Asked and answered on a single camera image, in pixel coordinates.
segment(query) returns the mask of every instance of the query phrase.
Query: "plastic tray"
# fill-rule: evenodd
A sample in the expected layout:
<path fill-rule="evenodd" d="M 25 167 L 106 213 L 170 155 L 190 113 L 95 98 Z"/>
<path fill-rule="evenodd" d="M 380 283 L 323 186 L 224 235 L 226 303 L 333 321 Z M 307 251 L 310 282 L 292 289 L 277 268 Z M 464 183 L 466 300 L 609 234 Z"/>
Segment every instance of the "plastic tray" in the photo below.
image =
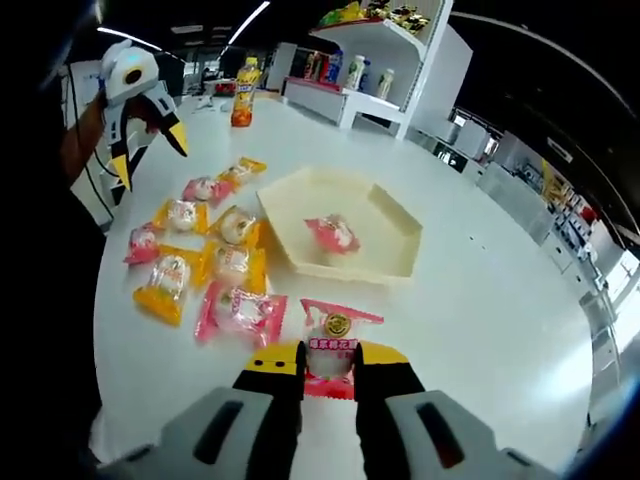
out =
<path fill-rule="evenodd" d="M 377 184 L 360 175 L 309 167 L 258 191 L 258 199 L 293 269 L 302 274 L 393 285 L 409 281 L 422 225 Z M 342 215 L 361 248 L 336 266 L 304 220 Z"/>

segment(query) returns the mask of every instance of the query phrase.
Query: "yellow snack package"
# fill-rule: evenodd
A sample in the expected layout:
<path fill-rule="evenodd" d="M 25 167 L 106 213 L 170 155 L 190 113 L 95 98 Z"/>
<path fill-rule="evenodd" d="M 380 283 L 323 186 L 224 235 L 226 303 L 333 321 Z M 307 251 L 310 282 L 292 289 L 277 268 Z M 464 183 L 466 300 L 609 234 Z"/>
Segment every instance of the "yellow snack package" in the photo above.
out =
<path fill-rule="evenodd" d="M 260 222 L 240 207 L 229 207 L 209 227 L 209 234 L 217 235 L 230 245 L 254 248 L 260 238 Z"/>
<path fill-rule="evenodd" d="M 133 292 L 133 300 L 162 322 L 178 327 L 187 284 L 192 271 L 201 268 L 202 255 L 168 245 L 161 245 L 160 252 L 149 282 Z"/>
<path fill-rule="evenodd" d="M 207 206 L 184 200 L 167 200 L 153 218 L 153 226 L 178 232 L 207 233 Z"/>
<path fill-rule="evenodd" d="M 233 189 L 238 190 L 266 169 L 266 163 L 242 157 L 238 160 L 238 163 L 218 175 L 217 180 L 220 182 L 230 182 L 233 185 Z"/>
<path fill-rule="evenodd" d="M 211 278 L 229 287 L 242 287 L 251 293 L 267 291 L 266 254 L 261 248 L 247 248 L 210 241 L 203 250 L 203 265 L 195 278 L 202 287 Z"/>

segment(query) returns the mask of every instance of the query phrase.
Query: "packaged pastry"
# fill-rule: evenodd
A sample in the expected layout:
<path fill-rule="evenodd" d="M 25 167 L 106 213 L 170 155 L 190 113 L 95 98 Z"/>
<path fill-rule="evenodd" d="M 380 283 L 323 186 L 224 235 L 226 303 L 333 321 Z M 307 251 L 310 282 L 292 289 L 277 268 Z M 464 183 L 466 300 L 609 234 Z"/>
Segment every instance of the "packaged pastry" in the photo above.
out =
<path fill-rule="evenodd" d="M 341 215 L 305 220 L 320 247 L 329 253 L 344 255 L 357 252 L 360 241 Z"/>
<path fill-rule="evenodd" d="M 171 228 L 178 232 L 207 232 L 207 206 L 203 203 L 184 200 L 167 200 L 158 210 L 153 225 L 156 228 Z"/>
<path fill-rule="evenodd" d="M 151 263 L 160 254 L 157 239 L 158 229 L 152 223 L 134 228 L 129 237 L 129 251 L 124 262 L 129 265 Z"/>
<path fill-rule="evenodd" d="M 246 185 L 259 173 L 267 169 L 267 164 L 242 157 L 238 163 L 218 175 L 218 181 L 227 181 L 233 185 L 234 190 Z"/>
<path fill-rule="evenodd" d="M 184 293 L 191 276 L 187 255 L 161 255 L 146 286 L 133 292 L 133 299 L 162 322 L 177 327 L 182 319 Z"/>
<path fill-rule="evenodd" d="M 229 181 L 213 177 L 199 177 L 190 180 L 182 192 L 182 199 L 188 202 L 209 202 L 216 208 L 233 193 L 234 185 Z"/>
<path fill-rule="evenodd" d="M 253 248 L 258 244 L 260 226 L 254 215 L 234 205 L 211 225 L 209 233 L 218 235 L 231 245 Z"/>
<path fill-rule="evenodd" d="M 353 308 L 317 300 L 300 300 L 306 313 L 307 375 L 305 393 L 353 399 L 353 356 L 358 330 L 364 323 L 384 318 Z"/>
<path fill-rule="evenodd" d="M 246 336 L 256 348 L 265 347 L 280 338 L 286 307 L 286 296 L 259 295 L 212 282 L 196 323 L 196 340 L 205 343 L 217 332 L 228 332 Z"/>
<path fill-rule="evenodd" d="M 211 278 L 229 287 L 243 287 L 252 293 L 266 293 L 266 255 L 263 249 L 209 241 L 203 250 L 205 269 L 195 285 L 203 286 Z"/>

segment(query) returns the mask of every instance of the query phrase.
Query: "pink snack package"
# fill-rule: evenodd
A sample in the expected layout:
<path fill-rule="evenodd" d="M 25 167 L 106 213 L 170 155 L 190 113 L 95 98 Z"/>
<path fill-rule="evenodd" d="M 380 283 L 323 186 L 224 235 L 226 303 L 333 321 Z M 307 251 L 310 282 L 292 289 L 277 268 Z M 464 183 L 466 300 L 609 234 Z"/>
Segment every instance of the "pink snack package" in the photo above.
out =
<path fill-rule="evenodd" d="M 380 324 L 384 318 L 333 303 L 304 298 L 307 373 L 304 393 L 314 397 L 353 400 L 353 355 L 358 326 Z"/>
<path fill-rule="evenodd" d="M 160 255 L 158 249 L 158 229 L 152 223 L 134 228 L 129 237 L 129 251 L 124 262 L 129 265 L 153 262 Z"/>
<path fill-rule="evenodd" d="M 340 215 L 305 220 L 305 223 L 313 232 L 316 242 L 327 252 L 344 255 L 360 249 L 360 242 Z"/>
<path fill-rule="evenodd" d="M 261 295 L 221 282 L 209 285 L 204 295 L 195 336 L 205 343 L 218 331 L 247 335 L 256 348 L 277 342 L 287 308 L 283 295 Z"/>
<path fill-rule="evenodd" d="M 212 177 L 199 177 L 190 180 L 182 192 L 182 199 L 189 202 L 209 202 L 216 208 L 233 193 L 233 183 L 216 180 Z"/>

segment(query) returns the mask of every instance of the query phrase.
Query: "white table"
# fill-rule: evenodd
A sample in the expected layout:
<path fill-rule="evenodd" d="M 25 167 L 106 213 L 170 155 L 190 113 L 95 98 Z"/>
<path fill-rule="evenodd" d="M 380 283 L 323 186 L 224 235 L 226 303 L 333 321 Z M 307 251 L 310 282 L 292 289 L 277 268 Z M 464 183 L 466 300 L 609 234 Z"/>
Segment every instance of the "white table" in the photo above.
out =
<path fill-rule="evenodd" d="M 407 355 L 425 388 L 443 390 L 489 424 L 500 448 L 517 448 L 555 470 L 572 460 L 589 403 L 589 324 L 551 260 L 507 213 L 425 150 L 375 127 L 339 131 L 265 99 L 257 100 L 250 128 L 232 129 L 228 113 L 192 113 L 194 105 L 186 101 L 179 112 L 189 157 L 156 139 L 109 232 L 95 314 L 103 447 L 117 455 L 157 441 L 168 420 L 214 387 L 230 386 L 250 356 L 233 338 L 196 346 L 201 294 L 190 296 L 179 329 L 138 311 L 131 293 L 149 269 L 122 263 L 130 230 L 167 197 L 179 195 L 188 179 L 216 174 L 246 155 L 269 168 L 228 205 L 259 213 L 256 187 L 325 164 L 366 172 L 424 225 L 410 288 L 298 277 L 276 265 L 274 290 L 290 295 L 284 338 L 301 335 L 302 297 L 382 314 L 385 324 L 363 329 L 362 337 Z M 191 236 L 168 241 L 202 245 Z M 306 398 L 302 408 L 291 478 L 364 478 L 356 404 Z"/>

